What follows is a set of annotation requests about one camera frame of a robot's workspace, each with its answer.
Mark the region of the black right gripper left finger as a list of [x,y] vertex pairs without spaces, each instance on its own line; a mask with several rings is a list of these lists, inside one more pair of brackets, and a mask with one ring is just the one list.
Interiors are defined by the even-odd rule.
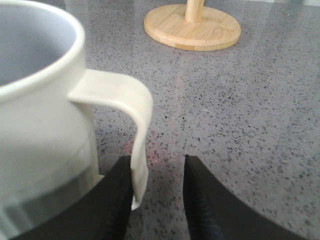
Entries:
[[133,201],[130,163],[130,156],[121,156],[78,202],[16,239],[123,240]]

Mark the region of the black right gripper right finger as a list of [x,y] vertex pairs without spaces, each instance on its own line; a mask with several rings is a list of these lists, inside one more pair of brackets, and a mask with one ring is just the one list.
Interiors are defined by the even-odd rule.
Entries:
[[300,240],[233,195],[197,156],[186,155],[183,204],[192,240]]

